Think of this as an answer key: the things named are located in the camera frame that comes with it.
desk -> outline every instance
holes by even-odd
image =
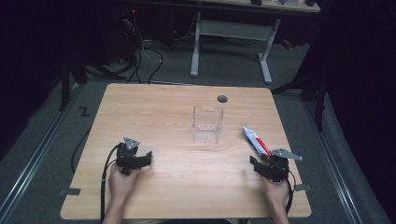
[[[253,6],[249,0],[203,0],[206,3],[218,3],[218,4],[229,4],[236,5],[237,7],[262,7],[277,10],[289,10],[299,12],[315,12],[319,13],[320,8],[317,4],[312,7],[307,6],[304,0],[300,0],[297,6],[283,6],[279,2],[273,2],[271,0],[262,0],[261,6]],[[268,69],[267,56],[270,48],[274,42],[276,31],[280,19],[276,19],[272,26],[254,25],[254,24],[242,24],[235,22],[225,21],[210,21],[201,20],[201,13],[197,15],[196,29],[195,29],[195,44],[194,51],[192,54],[191,62],[191,76],[198,76],[199,67],[199,40],[200,35],[219,35],[234,38],[254,39],[265,41],[265,47],[263,52],[258,55],[260,65],[262,67],[262,75],[266,84],[271,84],[272,79]]]
[[[218,102],[225,95],[227,103]],[[195,105],[221,106],[223,131],[216,144],[194,143]],[[271,92],[263,88],[110,84],[97,112],[61,216],[100,216],[100,183],[111,148],[124,136],[140,141],[137,156],[153,162],[136,181],[125,218],[269,217],[262,182],[249,156],[257,157],[242,127],[271,148],[290,149]],[[297,184],[301,178],[290,161]],[[108,187],[106,202],[109,202]],[[290,217],[311,213],[305,192],[294,194]]]

white desk leg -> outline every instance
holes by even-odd
[[[264,76],[264,82],[266,84],[272,83],[270,71],[268,70],[267,56],[268,56],[268,53],[270,52],[271,46],[274,42],[274,38],[275,38],[277,27],[279,26],[279,23],[280,23],[280,19],[275,20],[274,26],[272,27],[270,36],[267,41],[267,45],[265,47],[265,51],[264,51],[264,53],[259,53],[260,65],[262,66],[262,75]]]
[[[195,28],[195,44],[194,44],[194,52],[192,53],[192,62],[191,62],[191,76],[198,76],[198,65],[199,65],[199,35],[201,32],[201,12],[197,13],[197,22]]]

transparent box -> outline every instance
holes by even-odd
[[[223,109],[195,106],[192,121],[194,142],[217,143],[223,129]]]

